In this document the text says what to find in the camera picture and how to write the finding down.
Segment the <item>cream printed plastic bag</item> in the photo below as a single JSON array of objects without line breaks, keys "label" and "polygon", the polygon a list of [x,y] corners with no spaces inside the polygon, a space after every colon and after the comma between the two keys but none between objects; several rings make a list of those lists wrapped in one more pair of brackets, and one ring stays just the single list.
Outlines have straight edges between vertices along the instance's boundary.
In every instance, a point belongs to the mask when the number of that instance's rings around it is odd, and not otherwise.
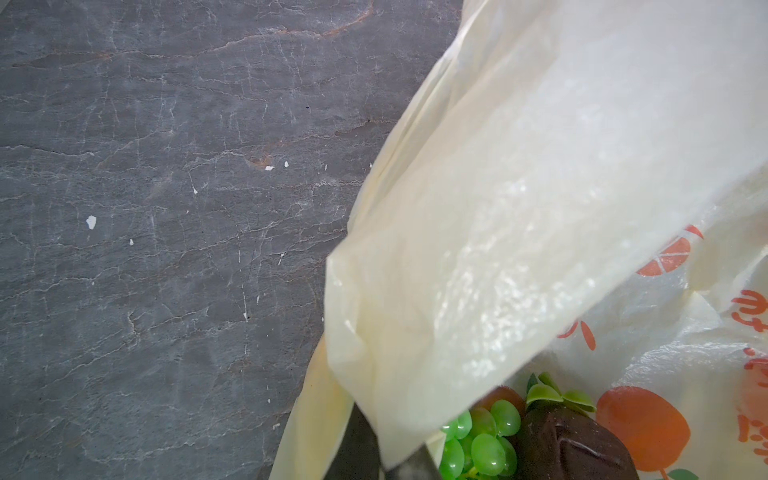
[{"label": "cream printed plastic bag", "polygon": [[467,1],[326,263],[271,475],[353,405],[381,474],[497,386],[588,394],[637,479],[767,475],[767,5]]}]

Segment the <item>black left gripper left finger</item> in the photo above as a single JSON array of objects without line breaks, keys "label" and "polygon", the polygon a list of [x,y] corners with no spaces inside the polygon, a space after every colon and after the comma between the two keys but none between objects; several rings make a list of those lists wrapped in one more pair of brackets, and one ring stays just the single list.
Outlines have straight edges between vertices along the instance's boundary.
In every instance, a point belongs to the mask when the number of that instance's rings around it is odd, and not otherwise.
[{"label": "black left gripper left finger", "polygon": [[377,437],[356,404],[324,480],[378,480],[381,474]]}]

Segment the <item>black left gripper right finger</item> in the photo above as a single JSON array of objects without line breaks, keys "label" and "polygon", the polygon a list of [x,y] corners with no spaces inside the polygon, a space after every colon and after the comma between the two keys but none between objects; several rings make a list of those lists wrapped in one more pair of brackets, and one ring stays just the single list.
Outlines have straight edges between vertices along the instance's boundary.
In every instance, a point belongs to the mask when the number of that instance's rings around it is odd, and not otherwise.
[{"label": "black left gripper right finger", "polygon": [[384,472],[385,480],[442,480],[443,477],[425,444],[399,465]]}]

